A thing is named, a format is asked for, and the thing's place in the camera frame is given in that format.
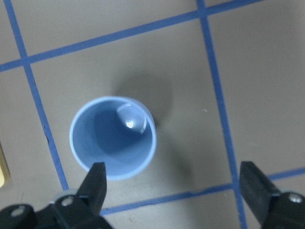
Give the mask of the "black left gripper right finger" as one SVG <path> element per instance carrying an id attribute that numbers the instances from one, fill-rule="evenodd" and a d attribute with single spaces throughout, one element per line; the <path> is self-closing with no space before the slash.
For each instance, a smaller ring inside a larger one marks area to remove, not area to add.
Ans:
<path id="1" fill-rule="evenodd" d="M 282 194 L 252 161 L 240 164 L 239 191 L 261 226 Z"/>

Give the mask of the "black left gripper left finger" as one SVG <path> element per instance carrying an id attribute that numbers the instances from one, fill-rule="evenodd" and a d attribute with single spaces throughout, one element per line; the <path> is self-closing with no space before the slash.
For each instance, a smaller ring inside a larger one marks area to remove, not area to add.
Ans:
<path id="1" fill-rule="evenodd" d="M 82 199 L 95 215 L 99 215 L 106 193 L 107 179 L 105 163 L 94 163 L 77 190 L 76 196 Z"/>

